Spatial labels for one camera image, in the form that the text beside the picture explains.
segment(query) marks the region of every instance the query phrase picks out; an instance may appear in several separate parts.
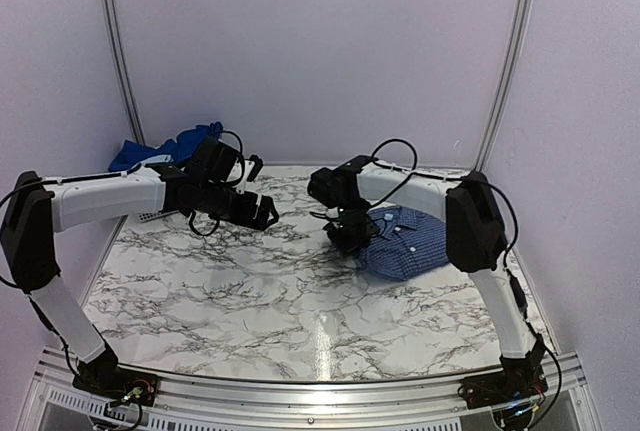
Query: blue checkered shirt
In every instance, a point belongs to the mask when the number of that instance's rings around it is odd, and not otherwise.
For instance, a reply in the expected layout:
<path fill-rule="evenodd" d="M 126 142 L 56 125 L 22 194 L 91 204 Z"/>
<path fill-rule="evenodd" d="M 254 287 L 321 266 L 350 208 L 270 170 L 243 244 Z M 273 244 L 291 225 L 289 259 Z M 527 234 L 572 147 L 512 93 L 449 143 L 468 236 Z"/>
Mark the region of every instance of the blue checkered shirt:
<path fill-rule="evenodd" d="M 445 226 L 439 219 L 400 206 L 377 208 L 369 216 L 380 228 L 359 255 L 369 273 L 406 281 L 449 262 Z"/>

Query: vertical metal pole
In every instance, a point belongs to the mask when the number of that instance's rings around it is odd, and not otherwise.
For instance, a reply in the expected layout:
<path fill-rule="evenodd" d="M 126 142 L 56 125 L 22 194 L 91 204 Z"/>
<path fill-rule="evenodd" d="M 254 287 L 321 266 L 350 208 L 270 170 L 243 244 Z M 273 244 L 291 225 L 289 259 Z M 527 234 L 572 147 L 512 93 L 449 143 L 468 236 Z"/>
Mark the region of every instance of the vertical metal pole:
<path fill-rule="evenodd" d="M 129 71 L 124 57 L 124 50 L 122 48 L 122 38 L 120 37 L 115 0 L 102 0 L 102 6 L 105 13 L 111 53 L 113 54 L 116 68 L 116 76 L 120 85 L 120 91 L 122 93 L 129 127 L 131 128 L 131 134 L 137 143 L 146 144 L 144 132 L 142 131 L 142 124 L 140 122 L 140 116 L 138 115 L 136 100 L 131 87 L 131 80 L 129 78 Z"/>
<path fill-rule="evenodd" d="M 500 120 L 504 114 L 507 97 L 509 95 L 509 88 L 511 87 L 516 63 L 524 40 L 530 8 L 531 0 L 518 0 L 516 13 L 513 18 L 509 47 L 505 57 L 504 66 L 502 67 L 502 75 L 500 76 L 500 83 L 498 84 L 498 89 L 491 108 L 489 122 L 487 123 L 484 138 L 480 145 L 474 165 L 474 169 L 478 171 L 482 171 L 487 165 L 491 148 L 493 147 L 493 143 L 498 132 Z"/>

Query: blue fabric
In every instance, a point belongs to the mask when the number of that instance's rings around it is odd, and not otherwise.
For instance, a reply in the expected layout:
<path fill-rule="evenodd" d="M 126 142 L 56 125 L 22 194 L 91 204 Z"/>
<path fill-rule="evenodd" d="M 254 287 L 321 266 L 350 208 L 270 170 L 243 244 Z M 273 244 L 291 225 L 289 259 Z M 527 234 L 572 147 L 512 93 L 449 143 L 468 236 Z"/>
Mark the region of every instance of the blue fabric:
<path fill-rule="evenodd" d="M 369 215 L 380 234 L 360 251 L 360 264 L 367 272 L 406 281 L 449 262 L 446 230 L 439 219 L 400 206 L 377 208 Z"/>
<path fill-rule="evenodd" d="M 221 132 L 222 123 L 220 122 L 209 125 L 199 124 L 193 129 L 181 132 L 175 141 L 168 139 L 159 148 L 143 146 L 126 140 L 118 155 L 111 162 L 109 171 L 127 171 L 140 161 L 159 154 L 171 155 L 171 160 L 180 165 L 193 155 L 196 148 L 204 141 L 204 138 L 207 136 L 219 138 Z"/>

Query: metal frame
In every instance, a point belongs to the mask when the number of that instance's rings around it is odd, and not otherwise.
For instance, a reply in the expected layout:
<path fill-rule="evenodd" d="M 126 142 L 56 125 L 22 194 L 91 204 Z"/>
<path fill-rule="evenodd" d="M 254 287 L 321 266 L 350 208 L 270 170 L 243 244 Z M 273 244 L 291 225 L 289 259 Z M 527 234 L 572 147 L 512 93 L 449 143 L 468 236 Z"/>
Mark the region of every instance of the metal frame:
<path fill-rule="evenodd" d="M 511 37 L 509 38 L 507 55 L 502 67 L 502 75 L 500 76 L 498 89 L 491 107 L 489 122 L 487 123 L 487 128 L 484 132 L 484 137 L 474 165 L 474 169 L 478 171 L 484 170 L 487 165 L 489 155 L 491 154 L 491 148 L 495 142 L 498 127 L 504 114 L 507 98 L 509 96 L 509 88 L 513 81 L 516 64 L 526 35 L 529 14 L 531 11 L 531 2 L 532 0 L 518 0 L 516 5 L 516 13 L 513 17 Z"/>
<path fill-rule="evenodd" d="M 570 391 L 581 431 L 598 431 L 591 411 L 585 377 L 575 353 L 560 357 L 563 390 Z M 555 392 L 558 376 L 553 361 L 543 362 Z M 465 415 L 487 413 L 489 408 L 467 410 L 458 397 L 465 376 L 495 371 L 497 367 L 469 373 L 435 375 L 393 381 L 354 383 L 283 383 L 180 375 L 157 372 L 160 377 L 155 406 L 145 410 L 141 430 L 161 430 L 168 423 L 200 423 L 211 429 L 255 431 L 274 429 L 356 429 L 399 431 L 428 429 L 434 423 L 452 423 Z M 73 375 L 64 354 L 46 348 L 36 368 L 34 381 L 18 424 L 19 431 L 38 429 L 51 390 L 85 403 L 86 411 L 101 415 L 108 400 L 71 387 Z M 79 404 L 71 403 L 76 409 Z M 133 416 L 134 412 L 121 410 Z"/>
<path fill-rule="evenodd" d="M 129 127 L 131 128 L 131 135 L 138 144 L 146 144 L 144 132 L 142 130 L 142 123 L 138 114 L 138 107 L 133 95 L 133 88 L 131 87 L 131 79 L 129 78 L 129 70 L 124 56 L 124 49 L 122 47 L 118 14 L 116 12 L 116 2 L 115 0 L 102 0 L 102 6 L 104 8 L 111 54 L 113 54 L 116 75 L 118 78 L 118 84 L 120 85 L 120 92 L 122 93 L 125 111 L 127 113 L 127 120 L 129 121 Z"/>

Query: marble pattern surface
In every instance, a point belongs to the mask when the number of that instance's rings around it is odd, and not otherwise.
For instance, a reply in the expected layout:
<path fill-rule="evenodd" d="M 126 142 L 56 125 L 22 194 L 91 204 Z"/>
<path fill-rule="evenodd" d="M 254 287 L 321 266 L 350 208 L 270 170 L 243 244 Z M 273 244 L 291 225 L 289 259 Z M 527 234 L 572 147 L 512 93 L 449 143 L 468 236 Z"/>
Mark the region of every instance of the marble pattern surface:
<path fill-rule="evenodd" d="M 129 218 L 85 305 L 121 360 L 187 374 L 311 381 L 497 364 L 497 335 L 465 274 L 449 265 L 407 283 L 385 282 L 329 246 L 323 222 L 308 214 L 322 211 L 306 194 L 315 169 L 267 167 L 250 186 L 272 196 L 281 214 L 264 233 L 223 223 L 201 238 L 181 215 Z M 196 224 L 210 225 L 202 216 Z M 545 329 L 533 299 L 530 308 L 533 325 Z"/>

